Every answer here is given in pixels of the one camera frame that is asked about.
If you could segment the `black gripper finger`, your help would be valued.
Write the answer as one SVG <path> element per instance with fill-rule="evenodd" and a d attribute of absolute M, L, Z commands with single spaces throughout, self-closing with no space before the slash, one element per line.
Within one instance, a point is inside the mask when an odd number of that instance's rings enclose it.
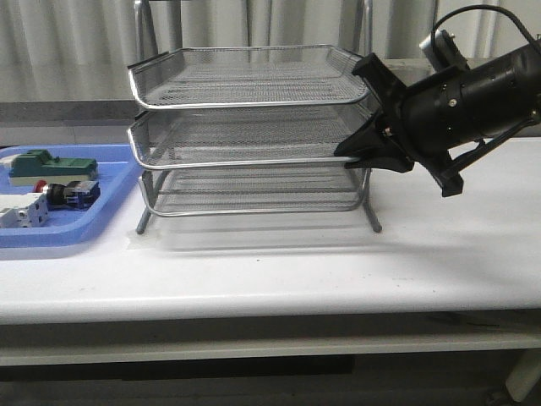
<path fill-rule="evenodd" d="M 406 153 L 394 145 L 356 147 L 345 146 L 344 155 L 356 157 L 357 161 L 349 162 L 347 168 L 385 169 L 396 173 L 407 173 L 413 169 L 413 162 Z"/>
<path fill-rule="evenodd" d="M 336 147 L 334 156 L 362 157 L 369 152 L 393 151 L 395 146 L 384 135 L 386 128 L 385 116 L 371 116 L 354 134 Z"/>

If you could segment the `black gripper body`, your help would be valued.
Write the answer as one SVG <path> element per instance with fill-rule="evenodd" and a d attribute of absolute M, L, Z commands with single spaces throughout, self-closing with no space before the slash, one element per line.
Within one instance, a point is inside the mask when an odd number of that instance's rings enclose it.
<path fill-rule="evenodd" d="M 372 116 L 385 116 L 384 135 L 391 143 L 406 153 L 413 166 L 419 163 L 428 170 L 444 197 L 459 195 L 464 185 L 461 175 L 444 174 L 452 164 L 448 150 L 457 145 L 441 104 L 445 81 L 434 75 L 406 86 L 373 53 L 361 59 L 352 73 L 363 79 L 380 104 Z"/>

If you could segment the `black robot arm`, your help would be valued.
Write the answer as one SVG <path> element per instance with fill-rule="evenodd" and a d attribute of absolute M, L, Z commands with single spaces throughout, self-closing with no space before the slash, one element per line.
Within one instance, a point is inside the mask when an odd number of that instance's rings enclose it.
<path fill-rule="evenodd" d="M 463 191 L 461 170 L 540 122 L 540 55 L 532 45 L 475 69 L 451 65 L 410 86 L 373 53 L 353 74 L 378 107 L 335 156 L 397 173 L 419 163 L 444 197 Z"/>

